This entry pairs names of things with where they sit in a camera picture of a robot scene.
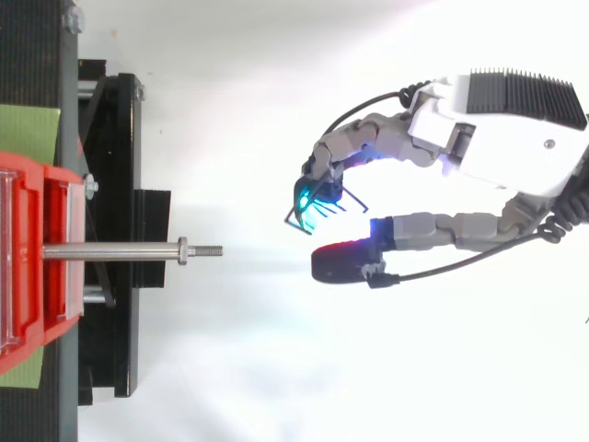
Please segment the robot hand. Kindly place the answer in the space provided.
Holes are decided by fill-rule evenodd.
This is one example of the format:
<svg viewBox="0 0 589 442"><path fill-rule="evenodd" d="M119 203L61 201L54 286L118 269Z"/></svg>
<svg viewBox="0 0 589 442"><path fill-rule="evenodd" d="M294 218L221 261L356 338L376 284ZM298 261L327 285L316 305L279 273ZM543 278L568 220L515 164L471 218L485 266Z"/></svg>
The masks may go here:
<svg viewBox="0 0 589 442"><path fill-rule="evenodd" d="M499 215L427 212L373 219L367 238L311 256L315 280L330 285L403 282L388 273L389 251L453 246L471 261L534 240L559 243L588 220L588 117L569 82L514 69L474 69L395 92L402 110L359 104L315 142L294 185L286 222L307 234L341 211L345 170L380 159L449 170L514 192Z"/></svg>

